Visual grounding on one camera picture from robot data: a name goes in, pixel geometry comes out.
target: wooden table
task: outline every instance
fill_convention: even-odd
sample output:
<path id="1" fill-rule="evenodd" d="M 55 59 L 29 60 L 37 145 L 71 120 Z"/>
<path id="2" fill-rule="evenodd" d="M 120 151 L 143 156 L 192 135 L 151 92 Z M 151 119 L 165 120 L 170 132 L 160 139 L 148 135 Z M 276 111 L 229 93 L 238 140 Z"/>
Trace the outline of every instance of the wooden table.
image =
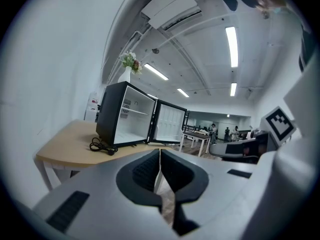
<path id="1" fill-rule="evenodd" d="M 192 144 L 191 144 L 191 148 L 194 147 L 195 139 L 201 140 L 201 146 L 200 146 L 200 150 L 199 150 L 198 157 L 201 156 L 201 152 L 202 152 L 202 149 L 203 149 L 203 147 L 204 147 L 204 142 L 205 142 L 205 140 L 207 140 L 205 153 L 208 153 L 209 146 L 210 146 L 210 138 L 211 138 L 211 137 L 210 137 L 209 135 L 204 135 L 204 134 L 202 134 L 202 133 L 187 132 L 187 131 L 183 133 L 183 136 L 182 136 L 182 138 L 181 138 L 179 152 L 181 152 L 182 146 L 183 146 L 183 144 L 184 144 L 185 136 L 193 137 L 193 139 L 192 139 Z"/>
<path id="2" fill-rule="evenodd" d="M 114 155 L 108 155 L 105 151 L 93 152 L 90 150 L 89 145 L 94 137 L 99 137 L 96 133 L 96 126 L 97 123 L 95 122 L 72 121 L 36 154 L 36 159 L 44 164 L 52 188 L 61 184 L 54 169 L 81 171 L 86 167 L 138 152 L 153 149 L 171 149 L 171 147 L 160 143 L 141 143 L 136 146 L 120 147 Z"/>

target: mini fridge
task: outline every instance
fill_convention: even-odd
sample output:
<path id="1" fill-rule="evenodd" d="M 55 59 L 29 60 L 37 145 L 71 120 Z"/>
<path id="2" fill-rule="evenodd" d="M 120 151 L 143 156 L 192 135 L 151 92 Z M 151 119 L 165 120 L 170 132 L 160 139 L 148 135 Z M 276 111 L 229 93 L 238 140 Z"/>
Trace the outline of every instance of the mini fridge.
<path id="1" fill-rule="evenodd" d="M 180 143 L 185 108 L 153 99 L 128 82 L 108 85 L 96 132 L 110 146 L 142 142 Z"/>

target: power cord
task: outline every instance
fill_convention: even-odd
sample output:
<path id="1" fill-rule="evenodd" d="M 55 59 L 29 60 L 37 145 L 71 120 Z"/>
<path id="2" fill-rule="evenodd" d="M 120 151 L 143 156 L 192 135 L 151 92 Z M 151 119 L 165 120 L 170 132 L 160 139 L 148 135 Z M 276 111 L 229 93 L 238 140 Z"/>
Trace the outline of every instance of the power cord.
<path id="1" fill-rule="evenodd" d="M 98 139 L 97 137 L 94 137 L 89 145 L 90 150 L 91 151 L 101 151 L 101 150 L 105 150 L 107 152 L 107 154 L 109 156 L 113 156 L 117 151 L 118 148 L 116 146 L 107 146 L 104 145 L 100 139 Z"/>

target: fluorescent light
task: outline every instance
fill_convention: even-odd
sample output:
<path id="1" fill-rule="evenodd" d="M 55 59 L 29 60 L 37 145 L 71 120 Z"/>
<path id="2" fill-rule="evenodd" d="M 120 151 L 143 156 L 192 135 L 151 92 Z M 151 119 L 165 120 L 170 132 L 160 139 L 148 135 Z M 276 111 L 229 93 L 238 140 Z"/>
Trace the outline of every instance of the fluorescent light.
<path id="1" fill-rule="evenodd" d="M 157 74 L 163 80 L 168 80 L 169 78 L 161 74 L 158 70 L 156 70 L 153 66 L 149 65 L 148 63 L 144 65 L 147 69 L 151 70 L 153 73 Z"/>
<path id="2" fill-rule="evenodd" d="M 236 28 L 234 26 L 227 27 L 225 29 L 225 32 L 229 42 L 231 68 L 236 68 L 238 67 L 238 42 L 237 42 Z"/>
<path id="3" fill-rule="evenodd" d="M 235 96 L 235 94 L 236 94 L 236 89 L 237 89 L 237 83 L 236 83 L 236 82 L 233 82 L 233 83 L 231 84 L 230 96 Z"/>
<path id="4" fill-rule="evenodd" d="M 189 98 L 189 96 L 180 88 L 177 89 L 180 93 L 182 93 L 185 97 Z"/>
<path id="5" fill-rule="evenodd" d="M 148 94 L 150 97 L 152 97 L 152 98 L 154 98 L 154 99 L 158 99 L 157 97 L 155 97 L 155 96 L 152 96 L 151 94 Z"/>

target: flowers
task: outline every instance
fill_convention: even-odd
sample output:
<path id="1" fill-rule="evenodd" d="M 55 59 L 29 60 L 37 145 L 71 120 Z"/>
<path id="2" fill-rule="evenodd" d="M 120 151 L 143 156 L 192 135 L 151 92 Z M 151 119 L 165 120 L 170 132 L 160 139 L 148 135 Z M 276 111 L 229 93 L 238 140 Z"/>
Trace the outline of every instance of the flowers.
<path id="1" fill-rule="evenodd" d="M 132 73 L 141 74 L 142 66 L 140 62 L 136 59 L 136 54 L 132 51 L 127 51 L 121 55 L 122 65 L 126 67 L 130 67 Z"/>

